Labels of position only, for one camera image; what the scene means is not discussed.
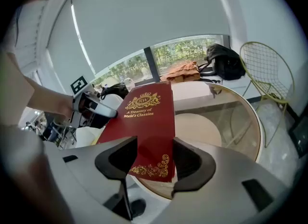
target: yellow wire chair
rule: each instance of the yellow wire chair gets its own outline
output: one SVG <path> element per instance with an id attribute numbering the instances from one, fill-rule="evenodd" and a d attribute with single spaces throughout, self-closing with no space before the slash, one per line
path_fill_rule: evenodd
<path id="1" fill-rule="evenodd" d="M 256 41 L 246 42 L 241 46 L 240 58 L 247 75 L 250 77 L 250 82 L 243 96 L 246 94 L 250 84 L 252 83 L 261 95 L 261 101 L 259 103 L 259 106 L 257 107 L 257 111 L 260 107 L 262 100 L 264 99 L 271 99 L 283 106 L 282 115 L 278 122 L 277 128 L 273 136 L 269 140 L 268 144 L 266 143 L 266 134 L 262 123 L 265 135 L 264 145 L 266 148 L 270 144 L 276 131 L 278 130 L 280 122 L 284 117 L 287 104 L 290 101 L 290 97 L 295 92 L 294 78 L 290 67 L 281 57 L 281 55 L 278 54 L 271 47 L 263 43 Z M 278 66 L 280 66 L 281 64 L 286 67 L 290 74 L 292 82 L 291 91 L 289 91 L 288 88 L 286 88 L 285 85 L 283 85 L 281 81 L 279 81 Z"/>

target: trees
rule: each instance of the trees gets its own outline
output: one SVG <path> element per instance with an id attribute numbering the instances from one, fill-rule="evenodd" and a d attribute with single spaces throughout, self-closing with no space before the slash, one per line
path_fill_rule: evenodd
<path id="1" fill-rule="evenodd" d="M 215 38 L 200 38 L 193 40 L 182 40 L 167 45 L 154 47 L 153 53 L 160 74 L 167 73 L 171 68 L 181 65 L 187 61 L 196 61 L 197 64 L 204 63 L 206 50 L 208 46 L 215 43 Z M 118 63 L 111 67 L 108 73 L 93 81 L 94 84 L 100 84 L 104 79 L 113 77 L 118 81 L 131 78 L 134 81 L 142 80 L 142 68 L 150 68 L 144 53 L 138 54 L 126 61 Z"/>
<path id="2" fill-rule="evenodd" d="M 215 43 L 215 38 L 203 38 L 179 41 L 154 48 L 154 55 L 160 74 L 168 72 L 171 67 L 186 61 L 203 63 L 208 46 Z"/>

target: round table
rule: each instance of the round table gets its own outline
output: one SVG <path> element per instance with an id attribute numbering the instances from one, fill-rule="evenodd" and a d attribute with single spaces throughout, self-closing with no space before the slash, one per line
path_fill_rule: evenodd
<path id="1" fill-rule="evenodd" d="M 252 106 L 238 93 L 208 82 L 183 82 L 172 85 L 175 134 L 202 149 L 202 143 L 241 152 L 256 162 L 263 148 L 263 131 Z M 171 200 L 177 177 L 170 183 L 132 176 L 153 197 Z"/>

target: black backpack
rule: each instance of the black backpack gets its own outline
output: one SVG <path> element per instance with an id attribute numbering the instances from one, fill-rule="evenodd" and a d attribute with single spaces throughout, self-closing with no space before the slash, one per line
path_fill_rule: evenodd
<path id="1" fill-rule="evenodd" d="M 201 76 L 217 74 L 224 80 L 235 80 L 245 75 L 240 56 L 235 51 L 215 43 L 208 47 L 206 53 L 205 60 L 207 64 L 199 67 Z M 209 72 L 207 66 L 213 59 L 215 59 L 213 70 Z"/>
<path id="2" fill-rule="evenodd" d="M 128 90 L 124 83 L 117 83 L 109 88 L 104 88 L 101 93 L 101 99 L 104 100 L 105 96 L 108 94 L 116 94 L 124 99 L 128 94 Z"/>

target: gold corner ornament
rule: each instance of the gold corner ornament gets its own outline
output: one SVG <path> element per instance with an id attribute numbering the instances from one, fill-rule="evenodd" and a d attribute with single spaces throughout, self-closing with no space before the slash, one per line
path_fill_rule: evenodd
<path id="1" fill-rule="evenodd" d="M 151 164 L 146 166 L 139 165 L 138 167 L 133 167 L 129 171 L 134 172 L 136 174 L 146 175 L 148 174 L 150 177 L 158 176 L 166 178 L 168 175 L 168 163 L 169 163 L 169 156 L 164 154 L 162 162 L 157 164 L 157 167 L 152 167 Z"/>
<path id="2" fill-rule="evenodd" d="M 160 104 L 160 95 L 157 95 L 157 93 L 151 95 L 150 92 L 146 92 L 141 94 L 140 97 L 134 97 L 132 101 L 129 101 L 125 109 L 144 108 L 158 104 Z"/>

